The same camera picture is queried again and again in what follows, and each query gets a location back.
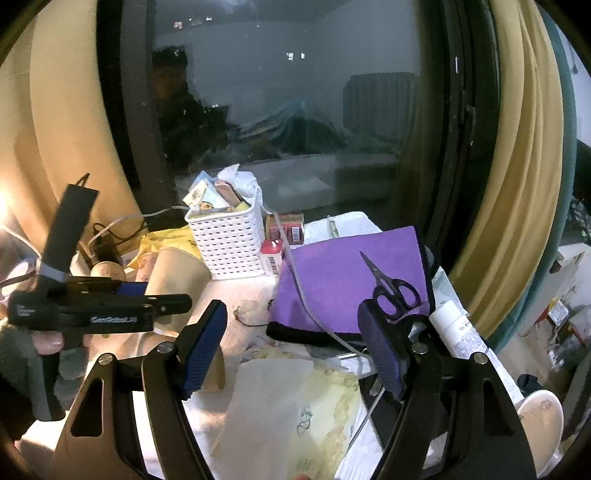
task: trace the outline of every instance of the scissor blade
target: scissor blade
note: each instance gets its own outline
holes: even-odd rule
[[[359,253],[361,254],[361,257],[363,258],[363,260],[365,260],[365,263],[367,264],[367,266],[369,267],[369,269],[372,271],[372,273],[374,275],[376,275],[377,273],[379,273],[378,267],[376,267],[374,265],[374,263],[368,258],[368,256],[365,255],[361,250],[359,251]]]

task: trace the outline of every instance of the window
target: window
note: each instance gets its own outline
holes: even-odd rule
[[[380,221],[414,115],[411,0],[158,1],[153,80],[183,197],[251,170],[275,209]]]
[[[178,203],[201,170],[240,163],[279,212],[309,222],[360,210],[382,229],[414,224],[453,263],[498,123],[486,2],[152,6],[100,0],[98,11],[105,108],[143,211]]]

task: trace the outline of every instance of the barcode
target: barcode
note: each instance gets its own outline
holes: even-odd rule
[[[279,273],[279,270],[277,268],[277,264],[275,263],[275,257],[269,257],[269,264],[271,265],[271,271],[273,272],[273,274],[277,275]]]

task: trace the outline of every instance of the metal screw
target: metal screw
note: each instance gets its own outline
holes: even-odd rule
[[[172,342],[162,342],[160,345],[156,347],[158,353],[170,353],[174,349],[174,343]]]
[[[103,366],[109,365],[112,361],[113,355],[111,355],[110,353],[103,353],[103,355],[99,357],[99,363]]]
[[[477,352],[474,354],[474,361],[477,364],[486,365],[488,363],[488,357],[481,352]]]
[[[417,342],[414,343],[412,346],[413,352],[416,353],[417,355],[424,355],[425,353],[427,353],[429,351],[429,349],[427,348],[427,345],[425,345],[424,343],[421,342]]]

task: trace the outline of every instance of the paper cup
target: paper cup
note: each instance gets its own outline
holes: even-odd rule
[[[538,477],[546,470],[560,445],[564,414],[560,400],[548,390],[538,390],[527,397],[517,410],[534,458]]]
[[[135,281],[149,281],[154,271],[154,265],[158,258],[158,252],[148,252],[142,255],[139,259],[138,273],[135,276]]]
[[[164,247],[158,254],[145,295],[187,293],[195,307],[211,279],[211,272],[197,257],[179,248]],[[158,317],[155,330],[180,333],[192,311],[193,308],[187,313]]]
[[[109,277],[113,280],[126,281],[127,276],[125,270],[121,265],[115,262],[100,262],[97,263],[90,271],[91,277]]]

